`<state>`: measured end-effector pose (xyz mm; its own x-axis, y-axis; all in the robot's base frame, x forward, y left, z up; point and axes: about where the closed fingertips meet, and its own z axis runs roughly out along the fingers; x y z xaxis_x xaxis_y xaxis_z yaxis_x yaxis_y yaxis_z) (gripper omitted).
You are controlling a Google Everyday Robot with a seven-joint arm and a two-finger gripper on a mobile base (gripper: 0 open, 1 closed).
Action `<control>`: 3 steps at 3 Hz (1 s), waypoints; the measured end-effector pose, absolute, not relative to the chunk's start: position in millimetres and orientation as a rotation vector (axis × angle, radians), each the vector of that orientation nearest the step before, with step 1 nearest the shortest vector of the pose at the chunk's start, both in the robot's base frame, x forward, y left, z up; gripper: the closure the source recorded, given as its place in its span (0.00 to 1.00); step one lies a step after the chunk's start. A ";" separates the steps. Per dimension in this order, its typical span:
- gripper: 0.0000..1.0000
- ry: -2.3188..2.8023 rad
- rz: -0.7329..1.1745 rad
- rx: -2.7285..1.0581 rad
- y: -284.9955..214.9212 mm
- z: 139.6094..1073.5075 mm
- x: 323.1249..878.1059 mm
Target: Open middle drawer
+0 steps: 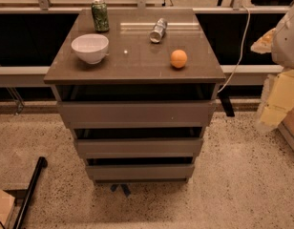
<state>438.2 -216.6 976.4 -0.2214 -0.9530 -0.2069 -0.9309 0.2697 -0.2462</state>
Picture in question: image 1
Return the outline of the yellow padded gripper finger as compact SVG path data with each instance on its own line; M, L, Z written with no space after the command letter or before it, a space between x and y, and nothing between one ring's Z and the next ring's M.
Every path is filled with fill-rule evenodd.
M257 110L257 129L276 129L294 108L294 70L270 74L263 83L261 103Z
M252 52L264 54L271 52L273 35L275 32L275 28L266 32L263 36L261 36L256 42L254 42L250 48Z

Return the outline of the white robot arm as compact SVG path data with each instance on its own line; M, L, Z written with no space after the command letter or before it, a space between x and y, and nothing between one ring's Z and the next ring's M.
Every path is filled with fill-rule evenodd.
M251 51L270 52L272 61L283 67L277 76L265 79L257 111L257 129L269 132L294 108L294 4L274 29L253 43Z

